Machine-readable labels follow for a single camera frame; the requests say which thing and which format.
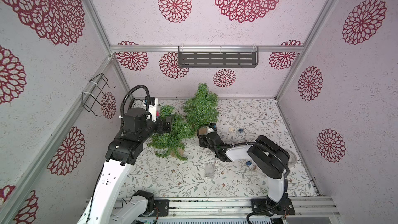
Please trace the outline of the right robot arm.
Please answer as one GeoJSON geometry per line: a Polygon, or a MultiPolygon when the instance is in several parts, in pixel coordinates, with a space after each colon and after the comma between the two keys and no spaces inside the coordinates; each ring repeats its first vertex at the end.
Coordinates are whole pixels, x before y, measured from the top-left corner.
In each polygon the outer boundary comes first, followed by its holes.
{"type": "Polygon", "coordinates": [[[220,161],[251,161],[267,177],[267,196],[251,201],[252,212],[246,216],[247,223],[251,223],[253,216],[295,214],[287,193],[290,155],[286,150],[264,135],[258,136],[254,142],[227,144],[219,136],[215,123],[199,126],[197,137],[200,147],[210,149],[220,161]]]}

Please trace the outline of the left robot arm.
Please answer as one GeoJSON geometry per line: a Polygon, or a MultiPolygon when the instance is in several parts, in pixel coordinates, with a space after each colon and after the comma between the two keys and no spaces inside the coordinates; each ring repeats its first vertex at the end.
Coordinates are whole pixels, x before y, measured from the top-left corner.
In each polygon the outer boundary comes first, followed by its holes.
{"type": "Polygon", "coordinates": [[[139,190],[130,201],[113,213],[118,194],[127,175],[144,149],[144,143],[154,134],[170,133],[173,116],[157,118],[156,99],[144,85],[133,87],[123,98],[120,106],[121,126],[109,144],[105,162],[98,175],[94,191],[87,208],[80,217],[80,224],[132,224],[140,216],[159,215],[154,206],[152,193],[139,190]],[[125,109],[128,98],[138,89],[146,92],[145,107],[125,109]]]}

